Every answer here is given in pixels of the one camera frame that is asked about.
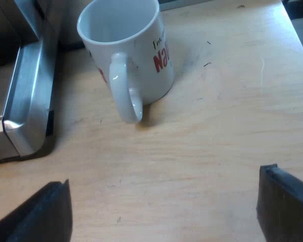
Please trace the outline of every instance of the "stainless steel appliance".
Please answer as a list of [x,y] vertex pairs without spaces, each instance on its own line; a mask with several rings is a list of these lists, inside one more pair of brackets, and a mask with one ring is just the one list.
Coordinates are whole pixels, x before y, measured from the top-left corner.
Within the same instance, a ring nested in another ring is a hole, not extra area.
[[45,140],[64,0],[0,0],[0,160]]

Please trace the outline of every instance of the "black plastic part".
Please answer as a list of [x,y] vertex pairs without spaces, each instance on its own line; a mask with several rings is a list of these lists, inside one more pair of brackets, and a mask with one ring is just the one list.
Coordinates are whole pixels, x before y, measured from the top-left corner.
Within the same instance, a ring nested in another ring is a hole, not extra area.
[[46,127],[46,137],[50,136],[54,132],[54,110],[49,111]]
[[267,242],[303,242],[303,182],[277,164],[261,166],[257,219]]
[[69,181],[51,182],[0,220],[0,242],[69,242],[72,226]]

